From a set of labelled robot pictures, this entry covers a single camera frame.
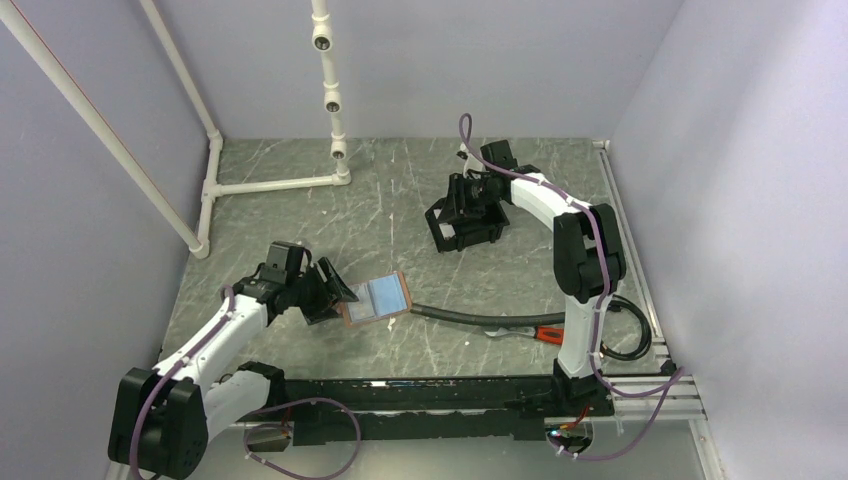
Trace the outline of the grey credit card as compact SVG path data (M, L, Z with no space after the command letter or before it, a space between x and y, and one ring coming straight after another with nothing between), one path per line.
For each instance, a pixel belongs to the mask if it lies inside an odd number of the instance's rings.
M345 319L350 325L361 325L377 319L373 304L350 302L346 304Z

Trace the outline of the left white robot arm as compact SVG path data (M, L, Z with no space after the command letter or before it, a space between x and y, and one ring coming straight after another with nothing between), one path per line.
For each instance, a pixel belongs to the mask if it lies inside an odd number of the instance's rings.
M107 454L134 479L185 479L231 424L253 415L272 420L303 405L290 398L280 368L249 361L227 375L226 367L287 310L320 322L358 299L328 258L281 241L220 297L213 317L182 347L151 368L129 370L119 383Z

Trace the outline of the brown leather card holder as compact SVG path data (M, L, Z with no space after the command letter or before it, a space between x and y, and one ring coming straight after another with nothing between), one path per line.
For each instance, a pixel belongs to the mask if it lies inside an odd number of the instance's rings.
M370 301L373 304L377 319L361 325L350 325L345 319L347 303L342 303L340 312L348 327L359 327L375 321L395 318L412 309L412 300L405 277L399 271L353 285L351 289L359 297L358 302Z

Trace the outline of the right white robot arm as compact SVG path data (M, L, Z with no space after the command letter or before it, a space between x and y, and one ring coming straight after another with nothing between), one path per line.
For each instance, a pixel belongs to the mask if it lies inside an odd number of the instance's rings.
M564 340L554 363L551 401L574 415L604 400L600 380L601 330L606 308L626 274L614 208L589 204L554 187L532 165L520 165L506 140L468 155L449 178L447 194L425 213L439 252L500 239L508 222L503 204L532 214L552 233L552 269L566 296Z

